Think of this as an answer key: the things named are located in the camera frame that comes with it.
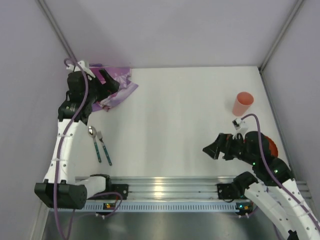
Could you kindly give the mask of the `pink plastic cup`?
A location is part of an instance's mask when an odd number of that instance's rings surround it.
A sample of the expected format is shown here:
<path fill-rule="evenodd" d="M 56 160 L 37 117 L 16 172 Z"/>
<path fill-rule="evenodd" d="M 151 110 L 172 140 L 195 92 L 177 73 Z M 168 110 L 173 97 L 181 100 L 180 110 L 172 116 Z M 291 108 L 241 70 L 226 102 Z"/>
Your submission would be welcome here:
<path fill-rule="evenodd" d="M 236 96 L 232 113 L 237 117 L 242 116 L 253 103 L 254 97 L 249 92 L 240 92 Z"/>

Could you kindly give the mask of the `spoon with teal handle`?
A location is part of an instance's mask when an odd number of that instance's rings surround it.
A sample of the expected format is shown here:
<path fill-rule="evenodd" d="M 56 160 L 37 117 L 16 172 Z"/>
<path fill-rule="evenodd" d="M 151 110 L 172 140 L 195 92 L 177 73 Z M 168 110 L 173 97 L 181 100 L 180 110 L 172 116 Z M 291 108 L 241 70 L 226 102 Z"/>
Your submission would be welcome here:
<path fill-rule="evenodd" d="M 93 126 L 90 125 L 88 127 L 88 133 L 89 133 L 89 135 L 91 136 L 91 138 L 93 140 L 93 144 L 94 144 L 94 148 L 95 148 L 95 152 L 96 152 L 96 155 L 97 155 L 98 162 L 102 163 L 101 155 L 100 155 L 98 144 L 97 144 L 97 140 L 96 140 L 97 131 Z"/>

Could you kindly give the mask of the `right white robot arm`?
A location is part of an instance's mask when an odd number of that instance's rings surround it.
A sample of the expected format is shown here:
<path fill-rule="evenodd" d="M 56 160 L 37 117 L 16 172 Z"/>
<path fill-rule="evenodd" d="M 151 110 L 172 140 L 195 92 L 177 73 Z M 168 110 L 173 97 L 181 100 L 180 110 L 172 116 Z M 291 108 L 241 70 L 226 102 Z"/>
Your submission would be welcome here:
<path fill-rule="evenodd" d="M 253 202 L 272 221 L 286 240 L 318 240 L 320 223 L 302 196 L 288 165 L 272 154 L 270 140 L 258 131 L 245 135 L 220 133 L 203 152 L 216 160 L 249 164 L 231 182 L 234 198 Z"/>

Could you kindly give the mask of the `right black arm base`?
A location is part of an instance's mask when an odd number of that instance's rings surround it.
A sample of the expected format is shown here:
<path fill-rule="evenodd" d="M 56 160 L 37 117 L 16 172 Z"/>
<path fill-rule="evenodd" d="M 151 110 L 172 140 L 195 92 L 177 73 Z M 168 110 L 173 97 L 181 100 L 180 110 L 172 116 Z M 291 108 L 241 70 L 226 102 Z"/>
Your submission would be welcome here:
<path fill-rule="evenodd" d="M 239 189 L 234 183 L 218 183 L 216 186 L 219 200 L 231 203 L 241 198 Z"/>

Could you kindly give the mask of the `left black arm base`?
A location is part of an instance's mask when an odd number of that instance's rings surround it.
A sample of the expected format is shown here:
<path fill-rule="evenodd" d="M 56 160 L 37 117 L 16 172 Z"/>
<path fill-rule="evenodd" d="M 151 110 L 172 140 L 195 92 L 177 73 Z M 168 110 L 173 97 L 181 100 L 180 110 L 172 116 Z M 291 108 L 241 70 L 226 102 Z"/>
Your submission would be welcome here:
<path fill-rule="evenodd" d="M 108 192 L 116 192 L 122 196 L 123 200 L 127 200 L 129 194 L 129 185 L 128 184 L 118 184 L 112 183 L 108 188 Z"/>

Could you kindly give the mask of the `fork with teal handle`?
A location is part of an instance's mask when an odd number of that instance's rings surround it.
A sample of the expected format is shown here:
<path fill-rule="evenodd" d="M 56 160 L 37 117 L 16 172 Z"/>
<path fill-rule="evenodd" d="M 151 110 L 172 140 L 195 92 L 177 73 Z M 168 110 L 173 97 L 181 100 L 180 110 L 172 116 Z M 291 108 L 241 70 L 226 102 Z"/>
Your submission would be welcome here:
<path fill-rule="evenodd" d="M 103 140 L 103 135 L 102 135 L 102 132 L 101 132 L 101 131 L 98 131 L 98 132 L 97 132 L 97 138 L 98 138 L 98 140 L 100 141 L 100 143 L 101 143 L 101 145 L 102 145 L 103 151 L 104 151 L 105 156 L 106 156 L 106 159 L 107 159 L 107 161 L 108 161 L 108 164 L 109 164 L 110 166 L 112 166 L 113 163 L 112 163 L 112 161 L 111 161 L 111 158 L 110 158 L 110 155 L 109 155 L 109 153 L 108 153 L 107 147 L 106 147 L 105 142 L 104 142 L 104 140 Z"/>

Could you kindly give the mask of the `purple printed cloth placemat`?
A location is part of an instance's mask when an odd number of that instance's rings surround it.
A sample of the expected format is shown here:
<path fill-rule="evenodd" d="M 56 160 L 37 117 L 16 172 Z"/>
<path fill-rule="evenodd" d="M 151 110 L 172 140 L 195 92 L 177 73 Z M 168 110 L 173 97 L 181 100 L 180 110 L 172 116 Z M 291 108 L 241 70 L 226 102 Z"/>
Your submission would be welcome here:
<path fill-rule="evenodd" d="M 106 70 L 115 81 L 120 83 L 119 90 L 116 93 L 92 105 L 93 112 L 100 110 L 105 110 L 108 112 L 110 109 L 117 107 L 124 100 L 126 100 L 130 94 L 132 94 L 139 87 L 136 83 L 131 81 L 132 69 L 129 67 L 111 67 L 103 66 L 102 64 L 91 64 L 90 70 L 95 74 L 102 84 L 105 84 L 106 82 L 99 73 L 99 70 Z"/>

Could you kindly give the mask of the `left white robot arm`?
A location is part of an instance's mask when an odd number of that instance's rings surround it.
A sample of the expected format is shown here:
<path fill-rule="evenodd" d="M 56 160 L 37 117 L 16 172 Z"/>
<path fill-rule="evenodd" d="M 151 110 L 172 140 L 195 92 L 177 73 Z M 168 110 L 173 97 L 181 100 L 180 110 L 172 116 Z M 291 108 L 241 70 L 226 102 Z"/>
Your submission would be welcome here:
<path fill-rule="evenodd" d="M 106 73 L 107 83 L 94 73 L 78 67 L 68 74 L 68 91 L 58 108 L 58 133 L 50 166 L 42 182 L 34 186 L 34 193 L 49 208 L 81 210 L 87 199 L 111 189 L 107 174 L 92 174 L 76 181 L 76 163 L 80 161 L 81 140 L 89 136 L 88 120 L 92 105 L 115 91 L 111 76 Z"/>

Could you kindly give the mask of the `orange plastic plate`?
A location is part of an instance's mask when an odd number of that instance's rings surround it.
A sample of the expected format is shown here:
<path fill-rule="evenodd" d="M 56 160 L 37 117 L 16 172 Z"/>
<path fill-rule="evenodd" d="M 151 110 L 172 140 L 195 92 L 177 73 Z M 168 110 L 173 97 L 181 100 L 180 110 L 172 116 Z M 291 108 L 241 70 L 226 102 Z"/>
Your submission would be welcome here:
<path fill-rule="evenodd" d="M 265 138 L 268 140 L 269 142 L 269 150 L 270 150 L 270 154 L 274 157 L 278 157 L 279 156 L 279 152 L 278 152 L 278 148 L 277 145 L 275 144 L 275 142 L 269 138 L 268 136 L 265 136 Z"/>

